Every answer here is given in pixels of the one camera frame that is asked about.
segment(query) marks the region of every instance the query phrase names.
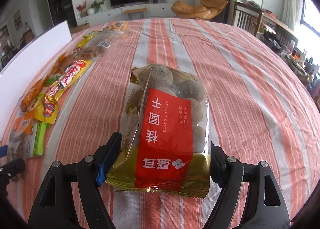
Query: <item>red decoration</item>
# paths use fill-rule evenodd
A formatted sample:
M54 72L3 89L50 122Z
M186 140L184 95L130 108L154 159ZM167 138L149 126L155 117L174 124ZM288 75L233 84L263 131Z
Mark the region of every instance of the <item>red decoration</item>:
M78 6L76 7L78 11L83 11L87 6L87 1L84 1L83 5L78 4Z
M150 88L138 147L135 187L179 192L192 156L190 101Z

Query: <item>flower vase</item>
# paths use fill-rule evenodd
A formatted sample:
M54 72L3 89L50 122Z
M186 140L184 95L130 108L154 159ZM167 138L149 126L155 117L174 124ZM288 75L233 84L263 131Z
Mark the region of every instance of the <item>flower vase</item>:
M101 7L97 8L97 9L95 10L95 13L100 12L100 11L102 11L102 8L101 8Z
M85 16L87 16L87 12L86 12L85 10L82 10L82 11L80 12L80 14L81 14L81 17L82 17L82 18L85 17Z
M173 0L165 0L166 3L173 3Z

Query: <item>plastic bag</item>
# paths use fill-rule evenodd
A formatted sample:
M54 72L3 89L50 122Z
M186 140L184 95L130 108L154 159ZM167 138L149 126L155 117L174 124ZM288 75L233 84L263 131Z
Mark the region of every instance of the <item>plastic bag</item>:
M34 110L34 118L41 122L55 123L58 115L58 100L64 91L80 78L91 63L91 61L75 60L59 79L48 87L43 87L31 105Z
M48 74L20 98L19 110L9 134L8 162L44 155L45 132L49 123L54 123L58 115L58 99L90 64L87 61L75 61L73 54L63 54ZM59 89L54 97L49 97L48 90L56 84L60 84Z
M209 105L201 80L163 65L132 71L121 152L106 182L204 198L210 186Z
M73 49L72 54L78 55L83 47L92 39L95 35L100 33L101 31L95 30L91 31L83 36L83 40L81 40Z
M127 22L122 22L105 27L103 32L96 34L85 44L76 59L94 60L105 56L108 49L123 36L126 26Z

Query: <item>white board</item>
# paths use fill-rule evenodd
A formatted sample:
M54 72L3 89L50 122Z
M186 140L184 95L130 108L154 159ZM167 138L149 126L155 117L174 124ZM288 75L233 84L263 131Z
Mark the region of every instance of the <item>white board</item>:
M72 40L67 21L24 47L0 72L0 138L19 98L41 69Z

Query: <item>striped tablecloth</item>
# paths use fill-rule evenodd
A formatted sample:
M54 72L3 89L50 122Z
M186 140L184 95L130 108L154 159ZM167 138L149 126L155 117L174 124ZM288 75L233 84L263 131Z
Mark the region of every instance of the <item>striped tablecloth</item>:
M70 53L85 33L103 27L75 34L61 53ZM315 104L287 65L251 34L186 19L130 21L121 44L110 48L108 56L63 95L58 119L46 135L46 155L28 160L26 180L8 187L18 212L28 219L53 161L77 162L121 131L132 89L131 69L151 63L202 78L210 103L211 140L242 162L266 160L293 218L320 178L320 116ZM118 229L202 228L220 192L214 183L205 199L116 190L105 184L100 193ZM240 222L246 190L244 184L232 226ZM88 227L76 184L73 191L80 225Z

